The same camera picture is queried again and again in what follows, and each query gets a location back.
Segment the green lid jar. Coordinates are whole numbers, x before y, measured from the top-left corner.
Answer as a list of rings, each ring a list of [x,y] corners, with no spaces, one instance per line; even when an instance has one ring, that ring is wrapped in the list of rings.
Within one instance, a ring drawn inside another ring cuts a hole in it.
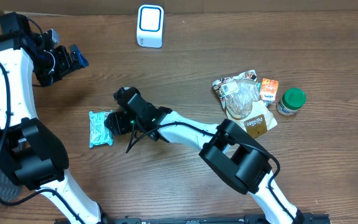
[[[294,115],[306,103],[306,95],[299,88],[288,89],[276,104],[277,111],[284,116]]]

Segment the orange small packet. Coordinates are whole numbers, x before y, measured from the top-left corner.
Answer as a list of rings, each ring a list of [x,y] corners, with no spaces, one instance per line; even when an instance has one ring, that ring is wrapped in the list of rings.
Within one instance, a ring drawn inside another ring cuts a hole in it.
[[[273,103],[276,99],[279,82],[268,78],[263,78],[260,86],[261,100],[266,103]]]

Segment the teal wipes packet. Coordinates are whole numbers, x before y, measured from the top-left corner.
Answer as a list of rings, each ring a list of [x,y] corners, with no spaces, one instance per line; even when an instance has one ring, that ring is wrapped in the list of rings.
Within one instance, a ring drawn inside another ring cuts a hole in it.
[[[104,122],[112,111],[89,112],[89,147],[113,145],[112,134]]]

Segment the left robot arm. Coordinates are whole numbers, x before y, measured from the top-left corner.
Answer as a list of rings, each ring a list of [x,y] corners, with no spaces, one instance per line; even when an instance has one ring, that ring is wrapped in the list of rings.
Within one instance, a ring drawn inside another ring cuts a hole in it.
[[[32,86],[33,79],[50,86],[88,61],[77,46],[60,45],[54,30],[34,32],[32,24],[16,12],[0,17],[0,172],[48,198],[68,223],[107,223],[71,175],[65,146],[39,120]],[[12,206],[1,186],[0,204]]]

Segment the beige snack bag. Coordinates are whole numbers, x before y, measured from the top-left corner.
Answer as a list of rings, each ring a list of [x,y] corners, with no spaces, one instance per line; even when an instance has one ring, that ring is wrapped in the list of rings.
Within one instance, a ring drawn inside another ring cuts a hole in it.
[[[255,70],[248,70],[212,82],[228,119],[257,138],[277,126],[277,120],[260,95],[261,83]]]

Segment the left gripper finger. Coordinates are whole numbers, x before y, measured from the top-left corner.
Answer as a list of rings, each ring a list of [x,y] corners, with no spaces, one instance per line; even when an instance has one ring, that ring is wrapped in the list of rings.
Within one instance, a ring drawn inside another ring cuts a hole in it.
[[[80,52],[79,48],[73,44],[69,46],[70,49],[70,56],[71,56],[71,68],[72,69],[82,69],[86,68],[89,65],[87,59],[83,56]]]
[[[54,50],[56,59],[55,72],[59,75],[66,75],[70,71],[71,58],[66,48],[62,45]]]

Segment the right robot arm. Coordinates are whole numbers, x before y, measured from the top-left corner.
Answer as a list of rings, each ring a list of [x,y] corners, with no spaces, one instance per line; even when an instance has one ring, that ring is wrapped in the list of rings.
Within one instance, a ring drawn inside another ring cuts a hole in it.
[[[275,181],[278,160],[235,122],[206,124],[185,118],[170,108],[155,107],[135,87],[121,87],[113,97],[120,109],[110,113],[104,125],[115,136],[130,133],[128,149],[145,137],[193,147],[225,184],[250,194],[269,223],[304,222]]]

